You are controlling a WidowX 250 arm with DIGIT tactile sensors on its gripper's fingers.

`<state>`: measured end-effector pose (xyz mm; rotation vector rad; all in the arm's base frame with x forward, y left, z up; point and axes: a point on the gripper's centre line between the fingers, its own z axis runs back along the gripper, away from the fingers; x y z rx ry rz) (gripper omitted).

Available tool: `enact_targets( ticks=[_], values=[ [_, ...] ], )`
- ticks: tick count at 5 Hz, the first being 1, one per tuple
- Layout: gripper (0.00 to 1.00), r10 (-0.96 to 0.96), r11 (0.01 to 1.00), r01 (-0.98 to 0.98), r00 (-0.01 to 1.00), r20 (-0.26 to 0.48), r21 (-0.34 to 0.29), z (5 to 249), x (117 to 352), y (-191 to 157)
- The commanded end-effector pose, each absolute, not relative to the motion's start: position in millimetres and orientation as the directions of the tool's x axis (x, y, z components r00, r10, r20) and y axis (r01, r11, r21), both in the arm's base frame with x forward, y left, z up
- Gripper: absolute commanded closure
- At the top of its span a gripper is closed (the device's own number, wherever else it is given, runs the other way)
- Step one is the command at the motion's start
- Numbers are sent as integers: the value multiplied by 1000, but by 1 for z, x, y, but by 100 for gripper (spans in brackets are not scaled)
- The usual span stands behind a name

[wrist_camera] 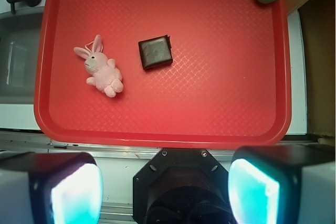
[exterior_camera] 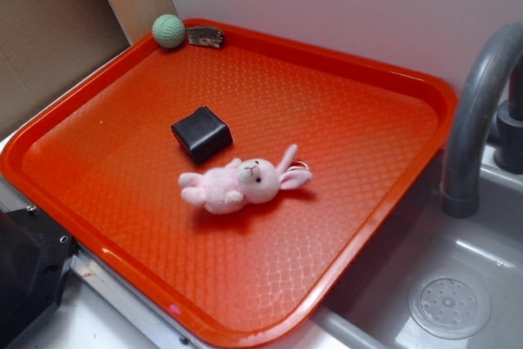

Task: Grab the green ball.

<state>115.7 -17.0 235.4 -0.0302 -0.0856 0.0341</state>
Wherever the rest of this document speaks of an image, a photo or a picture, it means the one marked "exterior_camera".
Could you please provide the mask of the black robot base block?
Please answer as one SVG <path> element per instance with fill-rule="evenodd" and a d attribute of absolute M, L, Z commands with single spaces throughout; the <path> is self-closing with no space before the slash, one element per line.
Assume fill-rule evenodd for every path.
<path fill-rule="evenodd" d="M 1 347 L 14 347 L 60 306 L 75 242 L 42 210 L 1 213 Z"/>

